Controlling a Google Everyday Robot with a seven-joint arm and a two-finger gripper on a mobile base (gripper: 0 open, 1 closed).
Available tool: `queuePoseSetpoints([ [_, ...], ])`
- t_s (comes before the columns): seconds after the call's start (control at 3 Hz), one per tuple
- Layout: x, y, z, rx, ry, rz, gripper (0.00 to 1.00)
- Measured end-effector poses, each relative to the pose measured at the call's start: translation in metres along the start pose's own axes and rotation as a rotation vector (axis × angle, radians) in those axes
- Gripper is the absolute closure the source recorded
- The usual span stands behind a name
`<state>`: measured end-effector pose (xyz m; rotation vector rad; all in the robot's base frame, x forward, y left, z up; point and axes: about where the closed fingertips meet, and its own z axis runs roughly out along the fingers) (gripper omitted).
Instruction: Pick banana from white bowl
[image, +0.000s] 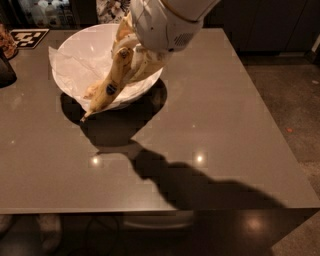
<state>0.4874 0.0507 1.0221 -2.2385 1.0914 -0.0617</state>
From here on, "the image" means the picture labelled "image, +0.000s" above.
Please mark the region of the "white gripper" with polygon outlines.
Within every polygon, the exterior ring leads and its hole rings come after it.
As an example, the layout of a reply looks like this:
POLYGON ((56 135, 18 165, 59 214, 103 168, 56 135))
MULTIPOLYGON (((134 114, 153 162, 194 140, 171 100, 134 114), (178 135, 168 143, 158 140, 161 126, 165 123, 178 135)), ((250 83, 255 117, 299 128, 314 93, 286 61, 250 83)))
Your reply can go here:
POLYGON ((186 48, 202 27, 204 0, 132 0, 130 12, 119 23, 111 57, 122 47, 133 51, 125 81, 135 83, 162 69, 172 57, 166 52, 186 48))

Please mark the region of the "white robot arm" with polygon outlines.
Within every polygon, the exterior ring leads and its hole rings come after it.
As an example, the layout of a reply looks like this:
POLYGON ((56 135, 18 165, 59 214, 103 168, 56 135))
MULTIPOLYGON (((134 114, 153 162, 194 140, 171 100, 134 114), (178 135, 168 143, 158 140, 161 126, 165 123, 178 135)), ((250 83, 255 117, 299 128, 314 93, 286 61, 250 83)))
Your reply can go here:
POLYGON ((112 47, 134 53, 125 83, 146 79, 183 51, 201 30, 205 16, 221 0, 131 0, 112 47))

